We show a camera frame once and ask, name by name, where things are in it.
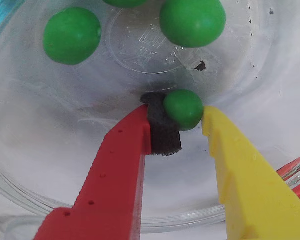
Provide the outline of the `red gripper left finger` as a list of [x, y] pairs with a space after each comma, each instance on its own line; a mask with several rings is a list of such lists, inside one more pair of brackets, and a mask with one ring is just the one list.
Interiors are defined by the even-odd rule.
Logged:
[[37, 240], [138, 240], [145, 158], [181, 150], [177, 124], [163, 106], [166, 95], [146, 93], [142, 105], [104, 137], [83, 187], [71, 208], [54, 209]]

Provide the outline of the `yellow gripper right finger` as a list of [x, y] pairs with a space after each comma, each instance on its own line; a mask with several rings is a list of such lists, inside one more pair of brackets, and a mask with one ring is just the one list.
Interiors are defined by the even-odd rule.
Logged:
[[202, 133], [215, 160], [230, 240], [300, 240], [300, 199], [218, 108], [206, 106]]

